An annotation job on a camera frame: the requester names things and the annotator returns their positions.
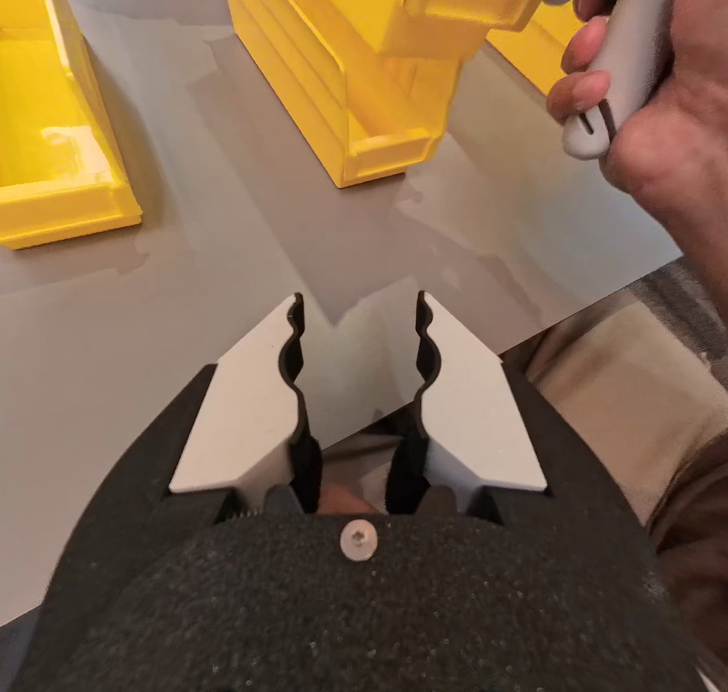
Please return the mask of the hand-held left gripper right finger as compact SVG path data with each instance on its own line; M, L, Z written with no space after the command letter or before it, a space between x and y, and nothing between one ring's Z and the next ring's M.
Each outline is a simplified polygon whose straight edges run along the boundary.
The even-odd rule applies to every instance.
M502 361L430 293L416 298L411 423L386 482L386 510L413 515L443 487L457 512L478 513L488 490L542 495L548 482Z

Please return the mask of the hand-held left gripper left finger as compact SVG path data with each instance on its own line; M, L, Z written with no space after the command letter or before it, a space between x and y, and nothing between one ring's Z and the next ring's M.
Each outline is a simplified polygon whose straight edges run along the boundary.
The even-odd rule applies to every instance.
M323 457L296 385L304 332L304 298L294 293L218 359L170 480L172 494L233 490L253 512L284 485L303 512L317 511Z

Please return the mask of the yellow plastic bin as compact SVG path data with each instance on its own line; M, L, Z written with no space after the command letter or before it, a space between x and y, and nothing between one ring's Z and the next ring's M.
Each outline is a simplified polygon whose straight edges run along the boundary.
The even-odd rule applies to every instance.
M378 55L331 0L228 0L234 31L338 188L431 158L458 60Z
M378 55L454 60L469 57L490 30L520 31L543 0L293 1Z
M141 223L68 0L1 0L1 244Z
M544 96L565 76L561 61L584 23L572 2L541 4L522 31L490 30L487 42Z

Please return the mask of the person's right forearm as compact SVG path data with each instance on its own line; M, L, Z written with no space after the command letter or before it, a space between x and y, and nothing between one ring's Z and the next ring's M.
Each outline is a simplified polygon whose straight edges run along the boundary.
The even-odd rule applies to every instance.
M675 240L727 325L726 212L688 212L678 222Z

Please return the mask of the grey desk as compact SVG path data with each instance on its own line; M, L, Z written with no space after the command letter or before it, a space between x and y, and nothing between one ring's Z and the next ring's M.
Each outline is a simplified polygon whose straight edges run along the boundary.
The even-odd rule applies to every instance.
M226 0L68 1L144 215L2 250L2 624L39 605L132 441L291 293L325 448L413 397L420 290L501 353L680 255L563 153L544 98L489 47L432 160L340 190Z

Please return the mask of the person's right hand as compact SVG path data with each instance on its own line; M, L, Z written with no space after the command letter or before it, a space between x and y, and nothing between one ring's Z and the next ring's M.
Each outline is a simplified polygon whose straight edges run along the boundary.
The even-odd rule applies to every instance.
M673 0L672 69L619 129L601 171L676 242L726 234L727 0Z

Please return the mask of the person's beige trouser leg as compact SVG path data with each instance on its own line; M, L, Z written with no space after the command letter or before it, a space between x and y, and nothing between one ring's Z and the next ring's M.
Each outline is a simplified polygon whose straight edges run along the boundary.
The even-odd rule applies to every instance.
M648 524L678 472L726 436L726 391L653 313L618 291L552 326L526 376Z

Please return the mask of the person's brown top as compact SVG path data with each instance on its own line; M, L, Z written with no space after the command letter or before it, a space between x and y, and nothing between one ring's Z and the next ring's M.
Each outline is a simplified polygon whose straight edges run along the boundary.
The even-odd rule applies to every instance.
M727 690L727 435L682 463L647 524L701 672Z

